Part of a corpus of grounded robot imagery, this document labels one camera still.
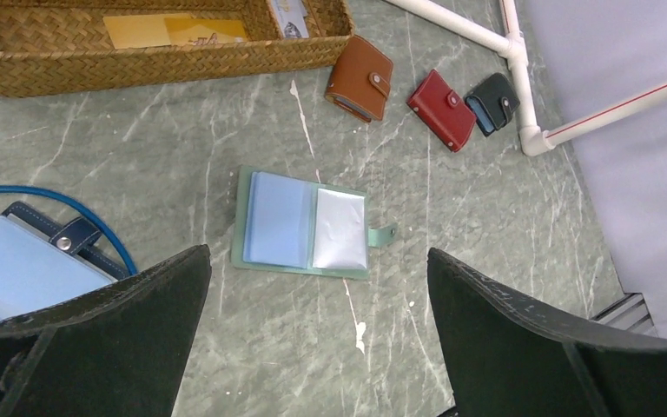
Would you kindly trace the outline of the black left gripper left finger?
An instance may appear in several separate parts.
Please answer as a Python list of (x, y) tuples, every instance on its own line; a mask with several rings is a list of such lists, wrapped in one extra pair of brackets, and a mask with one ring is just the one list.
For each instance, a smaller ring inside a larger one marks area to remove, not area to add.
[(0, 416), (169, 416), (212, 276), (196, 245), (0, 321)]

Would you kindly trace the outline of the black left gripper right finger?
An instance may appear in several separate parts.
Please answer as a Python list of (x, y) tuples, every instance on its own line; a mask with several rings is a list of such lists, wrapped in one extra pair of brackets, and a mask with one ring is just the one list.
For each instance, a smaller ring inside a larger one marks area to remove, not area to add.
[(427, 284), (461, 416), (667, 416), (667, 339), (568, 314), (432, 248)]

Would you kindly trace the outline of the green card holder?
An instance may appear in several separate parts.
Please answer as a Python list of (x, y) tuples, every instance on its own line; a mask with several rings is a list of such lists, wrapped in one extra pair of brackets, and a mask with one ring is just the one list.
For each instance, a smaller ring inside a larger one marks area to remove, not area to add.
[(370, 228), (367, 194), (241, 167), (231, 262), (237, 268), (364, 281), (369, 250), (398, 227)]

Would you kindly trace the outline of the orange credit card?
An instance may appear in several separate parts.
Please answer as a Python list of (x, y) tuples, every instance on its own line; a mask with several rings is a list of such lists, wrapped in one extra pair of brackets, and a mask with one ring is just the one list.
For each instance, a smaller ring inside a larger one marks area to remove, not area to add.
[(248, 40), (240, 20), (167, 17), (164, 23), (170, 43), (176, 46), (243, 43)]

